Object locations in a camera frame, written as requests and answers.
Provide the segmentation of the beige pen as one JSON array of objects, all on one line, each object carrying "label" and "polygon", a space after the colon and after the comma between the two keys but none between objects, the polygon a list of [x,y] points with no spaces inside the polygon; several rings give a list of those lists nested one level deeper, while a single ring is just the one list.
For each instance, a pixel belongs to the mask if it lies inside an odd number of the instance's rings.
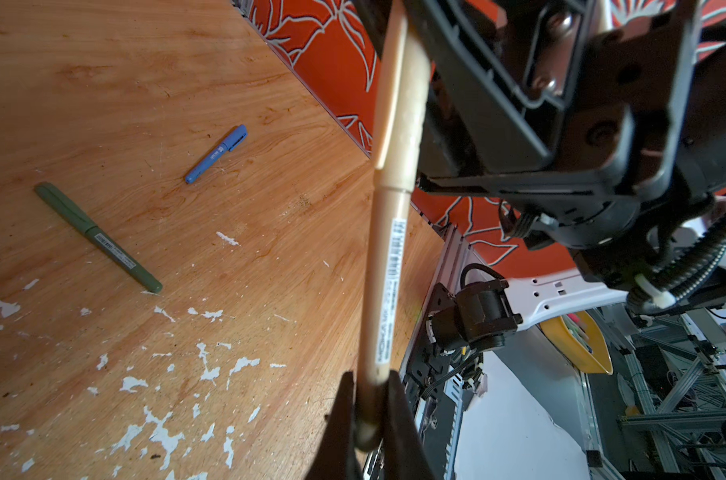
[{"label": "beige pen", "polygon": [[355,446],[369,452],[382,437],[410,194],[373,194],[356,369]]}]

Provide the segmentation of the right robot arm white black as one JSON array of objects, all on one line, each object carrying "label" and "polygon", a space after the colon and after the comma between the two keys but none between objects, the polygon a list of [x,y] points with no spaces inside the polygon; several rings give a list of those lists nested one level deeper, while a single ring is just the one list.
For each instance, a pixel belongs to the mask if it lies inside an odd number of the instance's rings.
[{"label": "right robot arm white black", "polygon": [[698,1],[617,27],[607,1],[359,1],[382,76],[359,352],[390,363],[415,189],[499,201],[504,237],[564,247],[566,272],[461,290],[491,309],[459,327],[487,344],[553,316],[628,302],[681,305],[726,231],[688,254],[677,231],[726,187],[726,13]]}]

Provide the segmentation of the green pen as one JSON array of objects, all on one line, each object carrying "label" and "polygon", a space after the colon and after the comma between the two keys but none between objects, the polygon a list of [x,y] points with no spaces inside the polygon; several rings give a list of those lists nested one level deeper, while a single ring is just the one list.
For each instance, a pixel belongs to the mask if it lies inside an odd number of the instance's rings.
[{"label": "green pen", "polygon": [[162,284],[136,259],[118,245],[79,206],[50,182],[37,184],[34,192],[78,233],[102,251],[150,293],[162,291]]}]

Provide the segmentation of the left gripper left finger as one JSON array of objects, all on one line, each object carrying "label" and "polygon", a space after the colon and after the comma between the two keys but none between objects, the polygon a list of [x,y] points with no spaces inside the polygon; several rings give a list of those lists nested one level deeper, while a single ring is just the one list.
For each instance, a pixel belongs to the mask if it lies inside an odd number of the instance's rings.
[{"label": "left gripper left finger", "polygon": [[341,377],[317,454],[305,475],[307,480],[363,478],[355,453],[354,399],[354,374],[348,371]]}]

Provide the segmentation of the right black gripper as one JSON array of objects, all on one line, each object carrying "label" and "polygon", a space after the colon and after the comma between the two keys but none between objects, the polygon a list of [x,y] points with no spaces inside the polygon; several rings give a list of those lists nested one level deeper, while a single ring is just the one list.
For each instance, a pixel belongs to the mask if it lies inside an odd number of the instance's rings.
[{"label": "right black gripper", "polygon": [[673,6],[604,30],[601,1],[407,1],[428,58],[416,183],[495,197],[532,249],[635,236],[726,187],[726,17]]}]

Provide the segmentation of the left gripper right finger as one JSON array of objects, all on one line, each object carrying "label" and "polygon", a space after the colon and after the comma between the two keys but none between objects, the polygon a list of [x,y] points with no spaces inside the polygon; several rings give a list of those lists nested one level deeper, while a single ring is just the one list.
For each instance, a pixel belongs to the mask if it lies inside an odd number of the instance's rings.
[{"label": "left gripper right finger", "polygon": [[434,479],[409,409],[404,385],[394,370],[389,372],[386,383],[382,422],[385,478]]}]

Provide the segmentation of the blue pen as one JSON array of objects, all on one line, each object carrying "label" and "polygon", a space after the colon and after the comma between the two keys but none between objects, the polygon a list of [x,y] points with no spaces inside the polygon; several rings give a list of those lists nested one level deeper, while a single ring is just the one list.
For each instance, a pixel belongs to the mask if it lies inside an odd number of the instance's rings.
[{"label": "blue pen", "polygon": [[248,136],[245,125],[233,128],[215,147],[204,155],[185,175],[184,182],[188,185],[196,182],[200,176],[210,169],[221,157],[235,150]]}]

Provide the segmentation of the beige pen cap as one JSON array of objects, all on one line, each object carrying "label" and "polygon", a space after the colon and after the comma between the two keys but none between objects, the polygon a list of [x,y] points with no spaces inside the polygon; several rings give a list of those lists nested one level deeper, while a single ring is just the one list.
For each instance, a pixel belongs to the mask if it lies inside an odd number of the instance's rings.
[{"label": "beige pen cap", "polygon": [[414,190],[431,62],[401,1],[392,3],[375,104],[375,188]]}]

